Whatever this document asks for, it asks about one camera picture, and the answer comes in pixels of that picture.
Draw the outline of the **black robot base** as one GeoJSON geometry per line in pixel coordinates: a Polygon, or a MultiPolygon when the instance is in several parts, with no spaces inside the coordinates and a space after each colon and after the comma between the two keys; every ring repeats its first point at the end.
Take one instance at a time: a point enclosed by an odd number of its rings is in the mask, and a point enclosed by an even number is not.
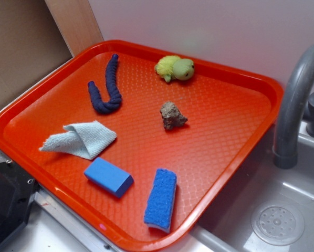
{"type": "Polygon", "coordinates": [[[28,224],[36,180],[12,160],[0,163],[0,251],[28,224]]]}

